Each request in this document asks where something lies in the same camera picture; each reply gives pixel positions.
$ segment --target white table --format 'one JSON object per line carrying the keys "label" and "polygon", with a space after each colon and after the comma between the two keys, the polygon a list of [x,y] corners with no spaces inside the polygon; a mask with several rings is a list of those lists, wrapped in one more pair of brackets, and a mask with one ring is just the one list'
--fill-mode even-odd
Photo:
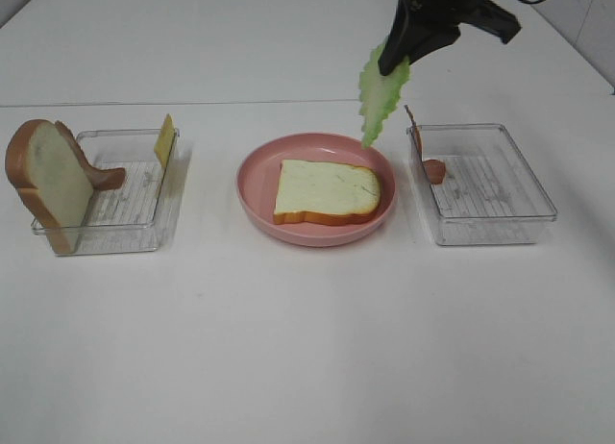
{"label": "white table", "polygon": [[560,211],[537,245],[434,245],[402,111],[377,142],[401,188],[380,229],[331,249],[258,231],[235,194],[243,158],[294,132],[358,136],[357,107],[1,110],[2,129],[44,117],[77,132],[169,111],[191,161],[174,240],[151,254],[57,259],[0,185],[0,442],[610,442],[607,98],[413,103],[425,123],[469,107],[506,125]]}
{"label": "white table", "polygon": [[[537,12],[508,45],[462,26],[407,87],[491,99],[612,91]],[[0,30],[0,106],[349,100],[397,0],[33,0]]]}

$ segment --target yellow cheese slice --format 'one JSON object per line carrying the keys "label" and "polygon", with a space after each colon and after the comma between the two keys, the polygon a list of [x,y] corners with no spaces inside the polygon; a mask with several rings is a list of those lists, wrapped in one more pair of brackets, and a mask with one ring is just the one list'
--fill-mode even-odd
{"label": "yellow cheese slice", "polygon": [[156,145],[154,145],[154,152],[156,153],[156,156],[158,157],[160,165],[162,165],[163,169],[166,169],[166,164],[169,162],[169,155],[171,154],[171,146],[173,145],[174,135],[175,127],[173,127],[173,119],[171,119],[170,114],[167,114],[166,117],[164,117],[162,128],[160,128]]}

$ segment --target pink plate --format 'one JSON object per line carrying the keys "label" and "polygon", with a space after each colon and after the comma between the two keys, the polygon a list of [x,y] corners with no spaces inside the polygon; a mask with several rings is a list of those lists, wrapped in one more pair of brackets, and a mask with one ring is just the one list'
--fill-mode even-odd
{"label": "pink plate", "polygon": [[[284,159],[345,162],[373,169],[381,182],[376,217],[360,225],[275,225],[273,210]],[[309,247],[346,244],[372,233],[392,211],[396,196],[393,169],[381,153],[362,149],[360,141],[347,136],[317,133],[283,136],[260,146],[239,167],[237,191],[241,205],[258,228],[277,239]]]}

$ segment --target bread slice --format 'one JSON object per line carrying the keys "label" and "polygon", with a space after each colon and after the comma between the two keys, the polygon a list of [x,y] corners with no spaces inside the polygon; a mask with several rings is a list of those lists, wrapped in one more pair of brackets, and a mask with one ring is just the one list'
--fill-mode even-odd
{"label": "bread slice", "polygon": [[[45,228],[81,226],[94,189],[120,187],[123,168],[91,166],[70,131],[61,123],[30,120],[9,143],[5,170],[24,205]],[[74,251],[77,234],[49,234],[59,255]]]}
{"label": "bread slice", "polygon": [[341,226],[365,223],[381,199],[378,177],[367,167],[338,162],[283,160],[273,221]]}

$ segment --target clear plastic container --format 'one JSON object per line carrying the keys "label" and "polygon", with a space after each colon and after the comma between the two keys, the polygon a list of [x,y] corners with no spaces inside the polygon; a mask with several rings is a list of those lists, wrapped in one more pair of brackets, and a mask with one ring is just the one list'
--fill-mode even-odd
{"label": "clear plastic container", "polygon": [[99,168],[124,167],[126,180],[118,189],[94,191],[82,226],[44,228],[35,219],[32,232],[51,236],[65,234],[76,245],[69,254],[78,256],[149,252],[157,250],[171,232],[178,208],[172,200],[181,197],[177,183],[177,138],[166,170],[154,145],[160,129],[104,130],[82,132],[77,141],[87,160]]}
{"label": "clear plastic container", "polygon": [[[423,125],[408,129],[410,168],[439,245],[531,244],[557,210],[506,128],[499,124]],[[424,160],[441,160],[432,185]]]}

